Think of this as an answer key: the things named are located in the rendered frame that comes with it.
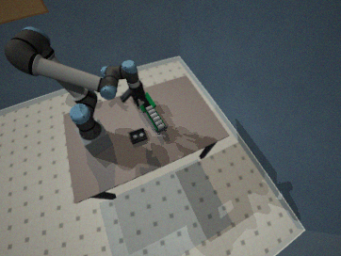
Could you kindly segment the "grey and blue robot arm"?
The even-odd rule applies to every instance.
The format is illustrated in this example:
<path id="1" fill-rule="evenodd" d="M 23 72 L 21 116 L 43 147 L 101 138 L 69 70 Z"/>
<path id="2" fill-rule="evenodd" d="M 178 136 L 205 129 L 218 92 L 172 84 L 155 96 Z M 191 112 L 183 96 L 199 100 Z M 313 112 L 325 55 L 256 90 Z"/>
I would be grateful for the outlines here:
<path id="1" fill-rule="evenodd" d="M 100 92 L 104 99 L 112 100 L 116 97 L 119 79 L 126 79 L 129 88 L 137 88 L 139 79 L 136 63 L 127 60 L 122 66 L 103 67 L 102 78 L 62 65 L 50 45 L 50 39 L 43 31 L 29 26 L 6 43 L 5 55 L 22 72 L 58 80 L 77 103 L 71 108 L 70 117 L 78 127 L 79 134 L 84 139 L 94 139 L 102 131 L 101 125 L 93 118 L 98 99 L 94 91 Z"/>

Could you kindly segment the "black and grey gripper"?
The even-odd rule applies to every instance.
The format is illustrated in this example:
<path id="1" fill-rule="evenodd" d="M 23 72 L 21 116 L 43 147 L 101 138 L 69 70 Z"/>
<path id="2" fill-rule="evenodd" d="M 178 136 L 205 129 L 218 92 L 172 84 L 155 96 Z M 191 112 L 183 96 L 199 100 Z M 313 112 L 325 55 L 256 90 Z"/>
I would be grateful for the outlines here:
<path id="1" fill-rule="evenodd" d="M 132 90 L 136 90 L 137 88 L 130 88 Z M 146 96 L 144 95 L 145 94 L 145 91 L 143 89 L 143 85 L 141 83 L 141 81 L 139 80 L 139 86 L 138 86 L 138 89 L 136 90 L 136 92 L 132 95 L 132 99 L 134 101 L 134 104 L 137 105 L 137 108 L 138 110 L 140 110 L 140 106 L 144 104 L 144 102 L 142 102 L 140 100 L 140 98 L 145 98 Z M 136 102 L 135 102 L 136 101 Z"/>

